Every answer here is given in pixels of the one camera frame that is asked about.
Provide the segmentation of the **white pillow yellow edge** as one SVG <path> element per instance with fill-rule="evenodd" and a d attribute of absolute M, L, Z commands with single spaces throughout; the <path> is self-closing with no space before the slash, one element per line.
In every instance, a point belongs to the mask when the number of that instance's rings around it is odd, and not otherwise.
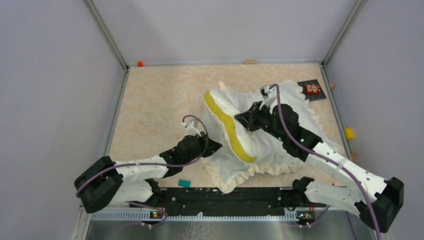
<path fill-rule="evenodd" d="M 257 160 L 255 140 L 235 116 L 242 112 L 247 103 L 247 94 L 232 89 L 210 89 L 204 96 L 204 103 L 221 128 L 225 142 L 232 153 L 242 162 L 252 164 Z"/>

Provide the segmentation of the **white ruffled pillowcase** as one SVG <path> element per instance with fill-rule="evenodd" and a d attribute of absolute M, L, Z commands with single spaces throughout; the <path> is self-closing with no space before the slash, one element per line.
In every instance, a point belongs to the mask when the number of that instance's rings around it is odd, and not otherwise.
<path fill-rule="evenodd" d="M 226 90 L 232 88 L 220 82 L 218 88 L 212 89 Z M 248 93 L 237 92 L 247 94 L 247 103 L 243 104 L 241 113 L 246 112 L 254 102 L 259 102 L 266 98 L 260 90 Z M 287 153 L 281 141 L 261 129 L 253 132 L 247 131 L 255 140 L 254 155 L 257 156 L 257 160 L 253 163 L 245 163 L 233 154 L 225 141 L 219 124 L 215 121 L 206 105 L 203 122 L 208 129 L 210 138 L 222 144 L 222 148 L 213 155 L 204 158 L 201 162 L 210 174 L 211 181 L 225 194 L 232 192 L 237 186 L 255 174 L 277 176 L 294 173 L 299 169 L 305 168 L 303 161 Z"/>

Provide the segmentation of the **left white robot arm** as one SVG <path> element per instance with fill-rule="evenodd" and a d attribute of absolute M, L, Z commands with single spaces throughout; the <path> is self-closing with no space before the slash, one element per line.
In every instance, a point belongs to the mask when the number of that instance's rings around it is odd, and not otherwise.
<path fill-rule="evenodd" d="M 160 202 L 161 190 L 156 179 L 172 177 L 201 158 L 215 154 L 222 144 L 212 140 L 205 124 L 194 115 L 182 121 L 187 135 L 176 146 L 146 159 L 113 161 L 103 156 L 75 181 L 76 197 L 88 214 L 109 205 L 126 202 L 145 203 L 154 207 Z"/>

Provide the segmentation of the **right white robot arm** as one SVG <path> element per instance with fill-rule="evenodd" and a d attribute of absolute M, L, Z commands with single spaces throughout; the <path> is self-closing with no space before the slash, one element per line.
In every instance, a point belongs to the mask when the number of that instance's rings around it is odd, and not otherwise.
<path fill-rule="evenodd" d="M 235 119 L 248 132 L 262 130 L 281 142 L 292 157 L 315 166 L 342 183 L 341 187 L 311 177 L 294 180 L 293 200 L 299 206 L 310 202 L 351 213 L 375 230 L 387 233 L 404 204 L 404 183 L 385 179 L 361 168 L 333 150 L 322 137 L 301 126 L 300 116 L 281 99 L 279 86 L 264 89 L 265 99 L 254 102 Z"/>

